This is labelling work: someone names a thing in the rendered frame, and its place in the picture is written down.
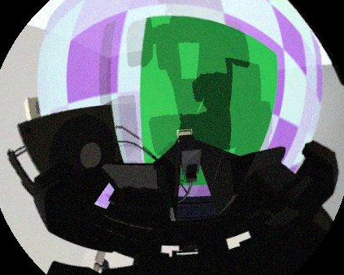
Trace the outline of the green circuit board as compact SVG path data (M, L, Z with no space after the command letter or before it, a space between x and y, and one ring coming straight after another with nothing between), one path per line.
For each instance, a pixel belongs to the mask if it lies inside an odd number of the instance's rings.
M231 154L263 145L277 91L277 53L214 20L148 17L140 67L142 148L156 160L181 134Z

